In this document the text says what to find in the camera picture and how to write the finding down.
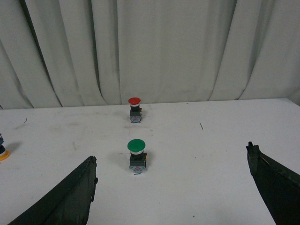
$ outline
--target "white curtain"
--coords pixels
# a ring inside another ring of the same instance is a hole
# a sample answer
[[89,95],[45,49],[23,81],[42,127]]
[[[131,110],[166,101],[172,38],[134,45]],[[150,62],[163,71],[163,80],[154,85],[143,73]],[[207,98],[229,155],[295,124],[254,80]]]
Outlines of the white curtain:
[[290,98],[300,1],[2,0],[3,109]]

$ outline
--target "green button cap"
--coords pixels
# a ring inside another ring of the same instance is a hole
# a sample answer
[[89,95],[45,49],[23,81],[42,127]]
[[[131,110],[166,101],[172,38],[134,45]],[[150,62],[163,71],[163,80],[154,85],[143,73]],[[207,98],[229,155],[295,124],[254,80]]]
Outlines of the green button cap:
[[142,151],[142,150],[144,150],[145,147],[146,147],[146,144],[141,139],[133,139],[130,142],[128,142],[128,145],[127,145],[127,148],[133,152]]

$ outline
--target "orange object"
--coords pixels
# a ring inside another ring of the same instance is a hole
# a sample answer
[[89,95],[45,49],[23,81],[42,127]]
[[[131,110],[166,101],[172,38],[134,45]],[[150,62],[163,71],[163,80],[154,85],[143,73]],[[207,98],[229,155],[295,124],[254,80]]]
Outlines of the orange object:
[[9,157],[10,155],[10,152],[5,150],[5,152],[3,152],[1,155],[0,155],[0,161],[6,159],[7,157]]

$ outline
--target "red button cap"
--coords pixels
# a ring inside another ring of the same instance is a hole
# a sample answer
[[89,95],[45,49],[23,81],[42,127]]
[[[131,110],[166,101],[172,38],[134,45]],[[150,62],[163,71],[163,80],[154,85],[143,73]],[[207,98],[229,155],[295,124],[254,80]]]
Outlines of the red button cap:
[[141,102],[141,99],[138,97],[132,97],[128,100],[131,105],[138,105]]

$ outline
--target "white table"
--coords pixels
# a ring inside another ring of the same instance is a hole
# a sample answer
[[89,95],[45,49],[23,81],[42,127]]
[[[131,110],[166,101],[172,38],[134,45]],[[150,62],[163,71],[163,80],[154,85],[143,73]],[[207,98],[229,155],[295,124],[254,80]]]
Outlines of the white table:
[[[97,158],[89,225],[275,224],[252,176],[248,141],[300,173],[300,108],[287,99],[0,110],[11,156],[0,164],[0,224]],[[142,139],[147,172],[129,171],[127,143]]]

